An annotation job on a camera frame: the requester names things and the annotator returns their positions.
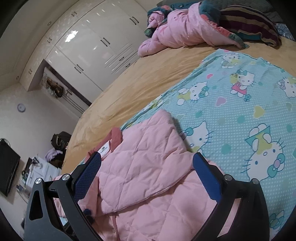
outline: yellow bed sheet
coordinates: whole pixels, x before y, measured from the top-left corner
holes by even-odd
[[[247,42],[250,48],[210,47],[200,44],[166,49],[139,59],[111,84],[84,112],[70,140],[62,173],[70,173],[111,130],[120,127],[161,93],[190,74],[218,48],[262,57],[296,76],[296,42],[282,38],[274,49],[263,43]]]

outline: television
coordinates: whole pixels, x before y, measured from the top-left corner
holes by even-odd
[[[9,194],[20,156],[4,140],[0,140],[0,192]]]

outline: light blue blanket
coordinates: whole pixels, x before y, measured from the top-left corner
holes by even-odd
[[[296,204],[296,78],[262,58],[219,49],[122,130],[159,109],[192,152],[236,180],[257,178],[273,238]]]

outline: wardrobe door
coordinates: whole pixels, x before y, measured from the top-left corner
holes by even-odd
[[[46,61],[90,102],[94,102],[102,93],[102,90],[80,71],[58,48],[54,47],[52,49]]]
[[[109,86],[109,61],[115,52],[83,21],[78,21],[56,45],[78,68],[102,90]]]
[[[129,17],[140,27],[142,31],[147,28],[147,12],[135,0],[112,0],[114,4],[118,5]]]
[[[137,21],[130,17],[122,10],[119,3],[112,0],[105,0],[96,8],[100,9],[98,14],[102,14],[109,24],[116,26],[116,31],[120,36],[125,36],[133,44],[133,49],[138,50],[143,41],[147,39],[142,29],[137,24]]]
[[[112,11],[111,6],[100,4],[83,16],[80,21],[97,33],[116,54],[120,54],[131,45],[131,42],[117,27],[120,19],[116,15],[112,16],[114,19],[109,19]]]

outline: pink quilted jacket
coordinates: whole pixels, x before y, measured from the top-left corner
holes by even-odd
[[[190,241],[216,205],[192,158],[171,115],[159,110],[123,132],[123,142],[102,162],[78,204],[92,210],[93,227],[105,241]],[[236,202],[221,235],[237,208]]]
[[[149,17],[148,27],[159,26],[152,38],[145,40],[138,49],[138,55],[144,57],[158,53],[168,47],[188,47],[206,42],[211,46],[240,44],[228,38],[230,32],[208,20],[206,15],[200,15],[200,3],[195,3],[189,9],[174,10],[168,14],[166,24],[160,25],[164,16],[155,12]]]

